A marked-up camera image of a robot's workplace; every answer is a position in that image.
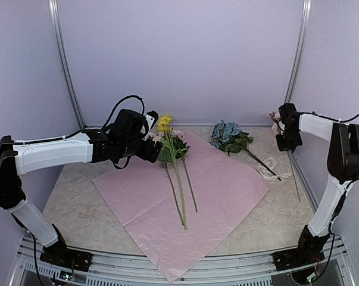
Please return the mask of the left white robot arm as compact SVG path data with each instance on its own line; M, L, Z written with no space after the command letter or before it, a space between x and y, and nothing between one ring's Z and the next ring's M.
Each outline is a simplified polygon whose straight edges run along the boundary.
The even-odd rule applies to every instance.
M116 169L121 159L136 156L154 163L162 145L149 139L158 113L122 109L114 123L101 129L80 130L72 135L35 141L0 141L0 208L29 231L59 265L72 259L72 252L57 227L49 223L22 189L21 176L74 163L111 161Z

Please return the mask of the purple wrapping paper sheet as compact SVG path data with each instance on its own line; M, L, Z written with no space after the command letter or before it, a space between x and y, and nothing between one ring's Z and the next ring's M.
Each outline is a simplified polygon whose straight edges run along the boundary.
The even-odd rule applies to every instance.
M93 180L122 227L168 282L212 252L270 189L253 168L185 130L177 166L134 158Z

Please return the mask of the blue fake flower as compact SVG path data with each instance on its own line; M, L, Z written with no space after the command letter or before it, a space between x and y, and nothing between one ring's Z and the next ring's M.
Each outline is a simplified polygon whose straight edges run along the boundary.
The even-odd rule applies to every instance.
M214 126L210 144L218 150L230 154L245 153L256 162L261 160L249 150L254 138L249 132L244 132L236 122L225 123L223 120Z

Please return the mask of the yellow fake flower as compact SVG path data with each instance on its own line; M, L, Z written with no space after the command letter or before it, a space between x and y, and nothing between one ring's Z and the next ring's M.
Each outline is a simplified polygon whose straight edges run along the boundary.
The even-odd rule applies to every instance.
M174 171L176 174L177 183L178 183L178 187L179 187L179 194L180 194L180 204L181 204L182 210L179 211L179 213L181 214L183 228L184 228L184 230L187 230L188 227L187 227L187 221L186 221L185 196L183 193L182 180L180 177L178 162L176 159L177 152L174 147L174 140L173 140L173 135L172 135L173 130L170 127L170 123L172 121L173 121L173 118L168 114L161 116L157 123L157 129L159 132L165 133L165 141L163 142L163 145L170 150L171 161L174 166Z

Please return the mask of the pink fake rose stems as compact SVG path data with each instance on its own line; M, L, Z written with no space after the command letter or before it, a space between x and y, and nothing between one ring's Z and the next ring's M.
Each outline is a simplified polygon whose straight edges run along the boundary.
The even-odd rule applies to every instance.
M185 141L185 135L184 132L182 132L181 130L176 130L173 129L173 127L170 124L170 127L172 128L172 135L173 135L173 140L174 140L174 147L176 149L177 155L176 155L176 159L178 162L178 167L181 164L183 166L183 171L184 174L186 175L186 179L187 179L187 183L188 183L188 187L190 189L191 192L191 197L192 197L192 201L193 201L193 206L195 208L195 211L198 211L198 206L196 203L196 198L195 198L195 194L192 188L192 182L191 182L191 178L189 176L189 171L188 171L188 167L186 165L186 157L188 152L191 150L191 146L188 145L188 143ZM165 133L164 132L159 132L158 129L156 132L150 132L148 134L148 138L152 139L153 141L160 141L162 144L165 141ZM182 220L181 220L181 214L179 213L179 211L182 210L181 208L181 204L180 204L180 194L179 194L179 187L178 187L178 183L177 183L177 178L176 178L176 174L174 171L174 166L172 164L171 161L171 156L170 156L170 150L165 147L163 145L161 152L158 156L158 160L160 162L162 162L162 166L164 168L164 170L166 171L166 175L169 179L170 185L171 185L171 189L173 192L173 197L174 197L174 202L176 205L176 209L177 212L179 214L180 217L180 222L182 224Z

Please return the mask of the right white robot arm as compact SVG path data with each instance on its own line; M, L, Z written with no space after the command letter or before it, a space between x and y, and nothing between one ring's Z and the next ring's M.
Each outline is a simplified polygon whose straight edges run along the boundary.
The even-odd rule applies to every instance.
M305 265L324 258L322 250L332 236L333 223L354 183L359 181L359 125L351 119L341 121L302 113L293 103L281 105L279 114L283 128L276 141L280 151L295 151L302 145L302 133L329 143L327 184L317 211L304 226L297 247L273 255L275 262Z

